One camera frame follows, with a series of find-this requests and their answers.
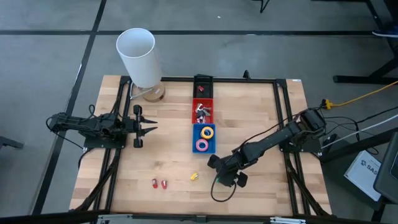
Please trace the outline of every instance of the yellow cable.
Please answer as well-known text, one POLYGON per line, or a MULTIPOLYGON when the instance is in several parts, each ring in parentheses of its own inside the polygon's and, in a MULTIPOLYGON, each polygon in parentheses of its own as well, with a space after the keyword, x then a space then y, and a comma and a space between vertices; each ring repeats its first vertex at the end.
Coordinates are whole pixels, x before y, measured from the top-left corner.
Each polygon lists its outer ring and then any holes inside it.
POLYGON ((372 95, 372 94, 374 94, 374 93, 378 93, 378 92, 380 92, 380 91, 382 91, 382 90, 385 90, 386 88, 389 88, 390 86, 393 86, 393 85, 395 85, 396 83, 398 83, 398 81, 393 82, 393 83, 391 83, 391 84, 389 84, 389 85, 386 85, 386 86, 383 87, 383 88, 380 88, 380 89, 378 89, 378 90, 376 90, 376 91, 370 92, 370 93, 368 93, 368 94, 365 94, 365 95, 363 95, 363 96, 357 97, 357 98, 355 98, 355 99, 349 100, 349 101, 344 102, 344 103, 340 103, 340 104, 330 103, 330 107, 347 105, 347 104, 352 103, 352 102, 354 102, 354 101, 360 100, 360 99, 362 99, 362 98, 364 98, 364 97, 370 96, 370 95, 372 95))

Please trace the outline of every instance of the white cable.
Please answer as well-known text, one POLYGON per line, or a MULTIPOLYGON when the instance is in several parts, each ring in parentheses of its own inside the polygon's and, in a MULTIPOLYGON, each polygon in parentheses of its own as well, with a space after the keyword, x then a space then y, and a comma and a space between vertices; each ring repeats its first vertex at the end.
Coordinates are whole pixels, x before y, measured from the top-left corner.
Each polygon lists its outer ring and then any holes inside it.
POLYGON ((381 121, 380 123, 374 124, 374 125, 372 125, 372 126, 369 126, 369 127, 367 127, 367 128, 364 128, 364 129, 362 129, 362 130, 360 130, 360 131, 356 131, 356 132, 354 132, 354 133, 351 133, 351 134, 349 134, 349 135, 347 135, 347 136, 345 136, 345 137, 343 137, 343 138, 337 139, 336 141, 331 142, 331 143, 327 144, 326 146, 322 146, 321 149, 324 149, 324 148, 326 148, 326 147, 328 147, 328 146, 330 146, 330 145, 332 145, 332 144, 334 144, 334 143, 336 143, 336 142, 338 142, 338 141, 341 141, 341 140, 346 139, 346 138, 348 138, 348 137, 350 137, 350 136, 353 136, 354 134, 357 134, 357 133, 366 131, 366 130, 368 130, 368 129, 374 128, 374 127, 376 127, 376 126, 379 126, 380 124, 384 124, 385 122, 388 122, 388 121, 390 121, 390 120, 392 120, 392 119, 394 119, 394 118, 396 118, 396 117, 398 117, 398 114, 395 115, 395 116, 390 117, 390 118, 387 119, 387 120, 381 121))

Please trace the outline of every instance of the pink tape roll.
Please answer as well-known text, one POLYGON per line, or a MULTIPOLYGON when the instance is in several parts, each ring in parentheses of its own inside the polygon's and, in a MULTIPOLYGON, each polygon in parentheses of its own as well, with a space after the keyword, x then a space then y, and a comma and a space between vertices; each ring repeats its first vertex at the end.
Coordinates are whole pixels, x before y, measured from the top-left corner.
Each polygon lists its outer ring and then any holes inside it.
POLYGON ((209 148, 209 143, 206 140, 199 139, 197 141, 197 149, 198 149, 198 151, 205 152, 208 148, 209 148))

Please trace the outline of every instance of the tape roll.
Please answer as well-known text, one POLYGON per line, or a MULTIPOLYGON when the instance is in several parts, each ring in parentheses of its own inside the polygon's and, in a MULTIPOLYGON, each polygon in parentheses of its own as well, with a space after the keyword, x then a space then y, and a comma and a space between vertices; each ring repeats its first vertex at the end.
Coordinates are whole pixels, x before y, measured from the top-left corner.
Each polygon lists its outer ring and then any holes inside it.
POLYGON ((206 139, 206 140, 211 139, 211 138, 213 137, 213 135, 214 135, 214 130, 213 130, 213 128, 211 128, 211 127, 204 127, 204 128, 201 130, 201 133, 200 133, 200 136, 201 136, 203 139, 206 139))
POLYGON ((200 152, 205 152, 209 148, 209 143, 204 139, 199 139, 197 141, 197 149, 200 152))

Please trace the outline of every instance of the yellow object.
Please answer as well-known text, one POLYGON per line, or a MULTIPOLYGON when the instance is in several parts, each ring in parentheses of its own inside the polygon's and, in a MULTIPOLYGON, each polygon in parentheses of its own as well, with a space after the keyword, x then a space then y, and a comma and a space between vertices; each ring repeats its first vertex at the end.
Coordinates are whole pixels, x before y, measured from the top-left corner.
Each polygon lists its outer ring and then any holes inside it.
POLYGON ((382 90, 385 90, 386 88, 389 88, 390 86, 393 86, 393 85, 395 85, 395 84, 397 84, 397 83, 398 83, 398 81, 393 82, 393 83, 391 83, 391 84, 386 85, 386 86, 383 87, 383 88, 380 88, 380 89, 378 89, 378 90, 375 90, 375 91, 373 91, 373 92, 370 92, 370 93, 368 93, 368 94, 365 94, 365 95, 363 95, 363 96, 357 97, 357 98, 355 98, 355 99, 349 100, 349 101, 344 102, 344 103, 334 104, 334 103, 330 102, 329 100, 325 100, 325 107, 326 107, 327 110, 330 110, 332 107, 344 106, 344 105, 347 105, 347 104, 352 103, 352 102, 354 102, 354 101, 357 101, 357 100, 360 100, 360 99, 365 98, 365 97, 367 97, 367 96, 370 96, 370 95, 372 95, 372 94, 374 94, 374 93, 378 93, 378 92, 380 92, 380 91, 382 91, 382 90))
POLYGON ((213 137, 213 135, 214 135, 214 131, 213 131, 213 128, 211 128, 211 127, 204 127, 204 128, 201 130, 201 133, 200 133, 200 136, 201 136, 203 139, 206 139, 206 140, 211 139, 211 138, 213 137))
POLYGON ((191 176, 191 180, 196 180, 197 178, 199 178, 199 175, 198 175, 198 173, 194 173, 194 174, 192 174, 192 176, 191 176))

